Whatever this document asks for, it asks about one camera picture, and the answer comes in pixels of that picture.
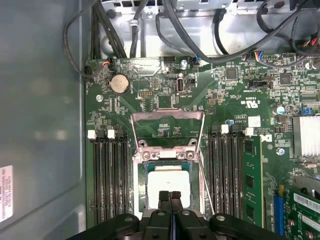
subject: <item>white label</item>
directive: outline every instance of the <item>white label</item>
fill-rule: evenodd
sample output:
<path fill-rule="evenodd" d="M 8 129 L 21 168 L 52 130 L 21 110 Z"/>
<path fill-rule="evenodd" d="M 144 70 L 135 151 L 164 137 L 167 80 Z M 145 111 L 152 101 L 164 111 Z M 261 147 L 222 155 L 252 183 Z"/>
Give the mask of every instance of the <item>white label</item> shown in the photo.
<path fill-rule="evenodd" d="M 320 204 L 316 203 L 314 201 L 309 200 L 308 198 L 305 198 L 303 196 L 300 196 L 296 193 L 293 194 L 293 199 L 296 201 L 298 204 L 301 204 L 308 209 L 311 209 L 313 211 L 316 211 L 318 214 L 320 214 Z"/>
<path fill-rule="evenodd" d="M 302 222 L 308 224 L 310 227 L 314 228 L 318 232 L 320 232 L 320 224 L 311 220 L 310 218 L 302 215 Z"/>
<path fill-rule="evenodd" d="M 14 213 L 12 165 L 0 168 L 0 223 Z"/>
<path fill-rule="evenodd" d="M 260 128 L 261 127 L 260 116 L 248 116 L 248 127 L 249 128 Z"/>

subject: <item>chip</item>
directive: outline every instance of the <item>chip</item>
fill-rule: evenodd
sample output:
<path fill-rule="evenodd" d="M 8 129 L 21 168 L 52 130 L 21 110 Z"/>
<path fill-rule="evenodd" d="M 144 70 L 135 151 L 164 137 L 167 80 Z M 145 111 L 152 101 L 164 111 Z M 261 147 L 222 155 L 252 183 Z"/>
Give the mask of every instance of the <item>chip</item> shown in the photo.
<path fill-rule="evenodd" d="M 226 79 L 227 80 L 235 80 L 238 79 L 237 77 L 237 69 L 229 68 L 226 70 Z"/>
<path fill-rule="evenodd" d="M 246 176 L 245 183 L 249 188 L 254 188 L 254 178 L 252 176 Z"/>
<path fill-rule="evenodd" d="M 244 151 L 248 153 L 252 153 L 254 150 L 252 141 L 245 141 L 244 142 Z"/>
<path fill-rule="evenodd" d="M 255 210 L 250 207 L 250 206 L 246 206 L 246 215 L 248 216 L 248 218 L 250 218 L 251 220 L 255 219 Z"/>
<path fill-rule="evenodd" d="M 216 100 L 214 98 L 209 98 L 208 99 L 208 104 L 209 105 L 216 105 Z"/>
<path fill-rule="evenodd" d="M 280 84 L 281 85 L 290 85 L 291 84 L 291 74 L 290 73 L 280 74 Z"/>

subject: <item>screw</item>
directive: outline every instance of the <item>screw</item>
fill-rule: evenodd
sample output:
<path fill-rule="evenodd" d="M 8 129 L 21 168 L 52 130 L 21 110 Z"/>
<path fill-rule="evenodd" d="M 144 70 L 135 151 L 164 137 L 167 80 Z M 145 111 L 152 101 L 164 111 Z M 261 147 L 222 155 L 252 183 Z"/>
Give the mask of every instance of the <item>screw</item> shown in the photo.
<path fill-rule="evenodd" d="M 147 152 L 147 151 L 144 151 L 144 152 L 142 153 L 142 159 L 143 159 L 143 160 L 148 160 L 149 158 L 150 158 L 150 153 Z"/>
<path fill-rule="evenodd" d="M 295 221 L 293 220 L 293 219 L 291 219 L 291 218 L 289 218 L 288 219 L 288 224 L 289 224 L 289 226 L 294 226 L 295 225 Z"/>
<path fill-rule="evenodd" d="M 102 102 L 103 101 L 103 99 L 104 99 L 104 96 L 102 96 L 102 95 L 97 95 L 96 97 L 95 97 L 95 100 L 97 101 L 97 102 Z"/>
<path fill-rule="evenodd" d="M 154 15 L 154 13 L 152 11 L 149 11 L 146 13 L 146 15 L 148 16 L 149 19 L 152 19 L 152 16 Z"/>
<path fill-rule="evenodd" d="M 216 219 L 217 219 L 218 221 L 221 221 L 221 222 L 223 222 L 223 221 L 226 220 L 226 218 L 225 218 L 224 216 L 216 216 Z"/>
<path fill-rule="evenodd" d="M 286 151 L 285 151 L 283 148 L 278 148 L 278 149 L 276 150 L 276 154 L 278 154 L 279 156 L 284 155 L 285 152 L 286 152 Z"/>
<path fill-rule="evenodd" d="M 187 211 L 187 210 L 184 210 L 184 211 L 182 211 L 182 214 L 185 215 L 185 216 L 188 216 L 188 215 L 190 215 L 190 212 Z"/>
<path fill-rule="evenodd" d="M 192 151 L 189 151 L 187 154 L 186 154 L 186 158 L 187 159 L 193 159 L 194 158 L 194 153 Z"/>
<path fill-rule="evenodd" d="M 305 235 L 306 235 L 306 239 L 308 240 L 313 240 L 314 239 L 314 235 L 312 234 L 311 231 L 305 231 Z"/>
<path fill-rule="evenodd" d="M 181 60 L 180 66 L 182 69 L 186 69 L 188 67 L 188 61 L 185 59 Z"/>

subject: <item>heatsink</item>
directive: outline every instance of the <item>heatsink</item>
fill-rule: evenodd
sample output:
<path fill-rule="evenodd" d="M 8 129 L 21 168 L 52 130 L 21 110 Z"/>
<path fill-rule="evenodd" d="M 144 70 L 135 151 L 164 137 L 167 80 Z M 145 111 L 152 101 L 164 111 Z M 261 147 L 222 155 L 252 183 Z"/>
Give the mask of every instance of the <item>heatsink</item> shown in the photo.
<path fill-rule="evenodd" d="M 320 116 L 293 117 L 294 155 L 320 156 Z"/>

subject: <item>capacitor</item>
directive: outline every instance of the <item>capacitor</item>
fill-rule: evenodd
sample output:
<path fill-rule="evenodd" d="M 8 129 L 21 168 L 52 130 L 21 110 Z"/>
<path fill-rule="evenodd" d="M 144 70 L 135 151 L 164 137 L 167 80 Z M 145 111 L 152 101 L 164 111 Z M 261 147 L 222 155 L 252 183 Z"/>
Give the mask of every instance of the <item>capacitor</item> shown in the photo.
<path fill-rule="evenodd" d="M 274 115 L 282 115 L 282 114 L 285 114 L 286 110 L 283 106 L 277 106 L 273 109 L 272 113 Z"/>
<path fill-rule="evenodd" d="M 228 126 L 231 127 L 233 124 L 235 124 L 235 121 L 232 119 L 227 119 L 227 120 L 225 120 L 225 124 L 228 124 Z"/>
<path fill-rule="evenodd" d="M 181 67 L 182 70 L 187 69 L 187 67 L 188 67 L 188 61 L 185 60 L 185 59 L 181 60 L 181 62 L 180 62 L 180 67 Z"/>
<path fill-rule="evenodd" d="M 278 154 L 279 156 L 282 156 L 285 153 L 286 153 L 286 151 L 281 147 L 277 148 L 277 150 L 276 150 L 276 154 Z"/>

